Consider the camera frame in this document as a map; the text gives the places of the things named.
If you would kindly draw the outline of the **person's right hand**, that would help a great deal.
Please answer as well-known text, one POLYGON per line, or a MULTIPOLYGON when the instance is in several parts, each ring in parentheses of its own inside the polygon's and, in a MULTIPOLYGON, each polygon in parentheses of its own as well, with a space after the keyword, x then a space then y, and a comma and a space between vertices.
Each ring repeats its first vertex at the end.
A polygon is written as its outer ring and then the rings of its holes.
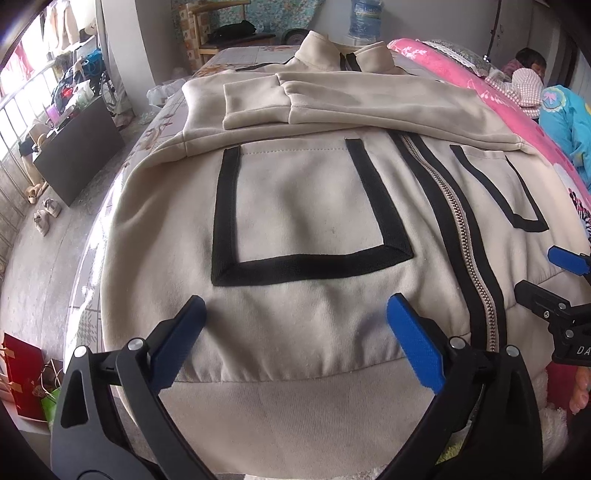
POLYGON ((573 415, 584 410, 590 400, 590 368, 579 367, 575 374, 575 384, 569 401, 569 408, 573 415))

